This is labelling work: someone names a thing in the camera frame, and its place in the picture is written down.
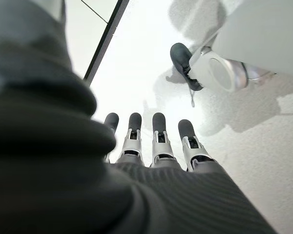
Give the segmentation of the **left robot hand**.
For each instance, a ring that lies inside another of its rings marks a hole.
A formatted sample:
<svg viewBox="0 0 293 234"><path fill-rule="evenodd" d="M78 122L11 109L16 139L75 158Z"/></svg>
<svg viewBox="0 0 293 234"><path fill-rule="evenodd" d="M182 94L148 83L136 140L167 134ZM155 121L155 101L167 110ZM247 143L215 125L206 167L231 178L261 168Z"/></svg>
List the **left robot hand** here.
<svg viewBox="0 0 293 234"><path fill-rule="evenodd" d="M63 0L0 0L0 234L272 234L212 159L105 163L110 127L73 72Z"/></svg>

